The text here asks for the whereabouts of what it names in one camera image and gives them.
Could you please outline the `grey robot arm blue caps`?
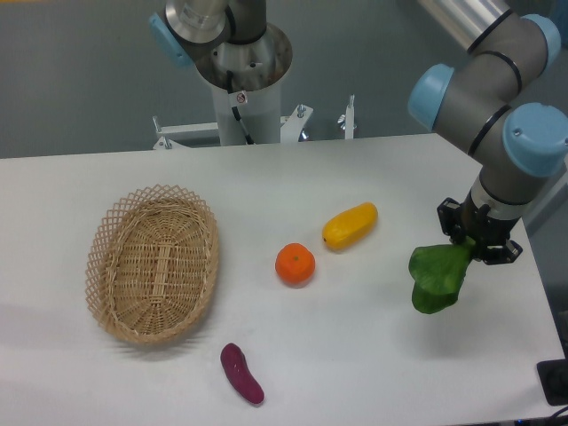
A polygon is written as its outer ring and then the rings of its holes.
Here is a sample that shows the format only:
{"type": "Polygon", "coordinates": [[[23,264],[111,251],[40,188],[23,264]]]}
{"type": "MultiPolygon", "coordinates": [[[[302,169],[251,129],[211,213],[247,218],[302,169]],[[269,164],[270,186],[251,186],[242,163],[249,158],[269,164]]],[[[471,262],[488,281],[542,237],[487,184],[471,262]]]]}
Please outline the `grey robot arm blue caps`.
{"type": "MultiPolygon", "coordinates": [[[[424,9],[471,56],[462,70],[428,69],[409,114],[481,165],[464,201],[438,207],[453,243],[473,240],[473,257],[509,264],[521,254],[510,233],[567,155],[567,118],[540,103],[512,100],[550,68],[561,48],[556,25],[516,15],[502,1],[426,1],[424,9]]],[[[152,15],[156,42],[181,67],[196,67],[215,100],[225,145],[296,143],[311,109],[280,118],[288,38],[266,18],[263,1],[168,1],[152,15]]]]}

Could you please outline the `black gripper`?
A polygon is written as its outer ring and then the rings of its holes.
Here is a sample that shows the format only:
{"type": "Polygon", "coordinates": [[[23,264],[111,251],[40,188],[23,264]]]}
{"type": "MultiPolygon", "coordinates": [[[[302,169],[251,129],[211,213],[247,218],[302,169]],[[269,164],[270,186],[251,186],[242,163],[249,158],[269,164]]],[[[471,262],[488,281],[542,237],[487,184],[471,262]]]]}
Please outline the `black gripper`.
{"type": "Polygon", "coordinates": [[[445,198],[437,207],[438,220],[444,235],[453,244],[462,244],[466,237],[476,246],[472,258],[487,265],[512,264],[523,253],[523,248],[509,240],[517,219],[491,217],[491,208],[484,204],[477,207],[471,198],[460,204],[445,198]]]}

